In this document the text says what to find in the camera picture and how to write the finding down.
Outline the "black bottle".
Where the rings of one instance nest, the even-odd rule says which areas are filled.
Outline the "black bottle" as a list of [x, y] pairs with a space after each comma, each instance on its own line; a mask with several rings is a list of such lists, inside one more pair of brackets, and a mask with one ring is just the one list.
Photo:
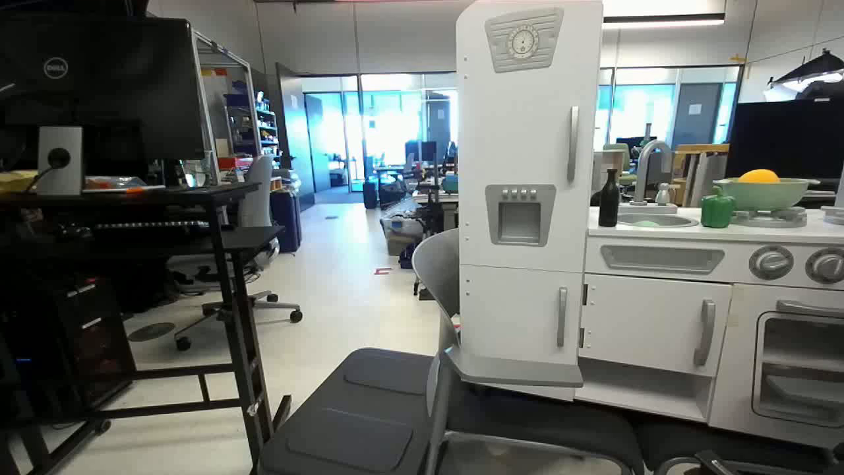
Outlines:
[[607, 170], [607, 179], [600, 195], [600, 228], [614, 228], [617, 208], [621, 208], [617, 170]]

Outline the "grey toy faucet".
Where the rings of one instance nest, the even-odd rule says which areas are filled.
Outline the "grey toy faucet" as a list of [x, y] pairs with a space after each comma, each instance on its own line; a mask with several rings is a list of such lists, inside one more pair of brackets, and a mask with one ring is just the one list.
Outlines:
[[662, 139], [649, 139], [640, 150], [637, 187], [633, 199], [621, 208], [624, 217], [671, 217], [679, 205], [671, 199], [646, 201], [649, 184], [662, 187], [671, 171], [671, 145]]

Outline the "black keyboard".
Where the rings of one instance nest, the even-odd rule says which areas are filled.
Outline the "black keyboard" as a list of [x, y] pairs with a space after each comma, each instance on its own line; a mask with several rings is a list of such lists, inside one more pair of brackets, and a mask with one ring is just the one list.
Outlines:
[[159, 221], [101, 221], [96, 232], [175, 232], [175, 234], [199, 234], [208, 232], [208, 221], [196, 220], [159, 220]]

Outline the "white toy kitchen unit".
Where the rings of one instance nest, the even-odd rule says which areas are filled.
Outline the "white toy kitchen unit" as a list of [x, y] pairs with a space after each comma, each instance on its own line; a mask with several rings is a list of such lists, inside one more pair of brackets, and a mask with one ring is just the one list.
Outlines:
[[463, 97], [456, 362], [469, 377], [721, 431], [843, 440], [843, 229], [708, 229], [591, 205], [601, 0], [473, 0]]

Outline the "black Dell monitor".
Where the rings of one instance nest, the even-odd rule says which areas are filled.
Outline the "black Dell monitor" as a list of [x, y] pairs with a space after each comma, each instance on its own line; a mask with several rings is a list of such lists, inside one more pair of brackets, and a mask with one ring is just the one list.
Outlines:
[[30, 170], [41, 128], [80, 128], [91, 174], [203, 159], [192, 31], [179, 19], [7, 13], [0, 161]]

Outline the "yellow toy lemon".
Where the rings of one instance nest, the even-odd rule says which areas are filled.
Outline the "yellow toy lemon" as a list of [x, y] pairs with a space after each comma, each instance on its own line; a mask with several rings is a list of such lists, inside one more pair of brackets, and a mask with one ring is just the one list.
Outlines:
[[781, 184], [774, 170], [750, 170], [740, 178], [740, 184]]

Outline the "black computer desk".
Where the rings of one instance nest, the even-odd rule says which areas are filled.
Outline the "black computer desk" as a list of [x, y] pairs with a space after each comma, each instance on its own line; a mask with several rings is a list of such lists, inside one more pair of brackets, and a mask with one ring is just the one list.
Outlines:
[[[270, 225], [248, 228], [240, 204], [245, 184], [216, 187], [163, 187], [140, 194], [82, 194], [68, 199], [8, 195], [0, 204], [4, 249], [0, 283], [43, 274], [99, 274], [115, 286], [115, 296], [127, 286], [144, 286], [148, 265], [171, 258], [206, 258], [211, 279], [221, 294], [221, 323], [231, 360], [221, 364], [235, 377], [237, 393], [228, 402], [243, 414], [248, 448], [261, 452], [272, 439], [272, 417], [252, 299], [245, 291], [245, 265], [270, 245]], [[208, 221], [208, 232], [96, 232], [101, 221]], [[8, 439], [18, 439], [30, 455], [28, 465], [4, 463], [4, 475], [53, 475], [76, 448], [109, 431], [125, 413], [112, 402], [72, 423], [7, 426]]]

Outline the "light green bowl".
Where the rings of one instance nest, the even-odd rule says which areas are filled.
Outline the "light green bowl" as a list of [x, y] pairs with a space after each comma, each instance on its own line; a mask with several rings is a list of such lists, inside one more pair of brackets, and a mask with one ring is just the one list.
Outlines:
[[731, 195], [740, 211], [763, 211], [763, 215], [798, 205], [810, 187], [814, 187], [814, 179], [795, 179], [795, 178], [787, 178], [779, 184], [744, 184], [740, 179], [715, 182], [715, 190], [723, 195]]

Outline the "white speaker box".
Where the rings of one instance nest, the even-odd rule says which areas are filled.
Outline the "white speaker box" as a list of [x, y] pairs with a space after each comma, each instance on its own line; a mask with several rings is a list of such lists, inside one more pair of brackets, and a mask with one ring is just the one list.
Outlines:
[[82, 130], [43, 128], [37, 139], [41, 195], [82, 194]]

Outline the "black computer tower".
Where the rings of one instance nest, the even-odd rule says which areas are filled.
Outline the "black computer tower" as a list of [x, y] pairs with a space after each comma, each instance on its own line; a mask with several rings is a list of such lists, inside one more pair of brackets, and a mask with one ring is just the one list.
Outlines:
[[0, 299], [7, 426], [72, 423], [132, 386], [136, 357], [105, 278], [16, 278]]

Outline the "black monitor on right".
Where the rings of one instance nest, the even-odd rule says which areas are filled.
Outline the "black monitor on right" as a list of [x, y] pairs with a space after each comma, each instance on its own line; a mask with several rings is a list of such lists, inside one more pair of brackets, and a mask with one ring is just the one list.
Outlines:
[[837, 179], [844, 167], [844, 106], [741, 104], [728, 145], [728, 178], [774, 170], [779, 178]]

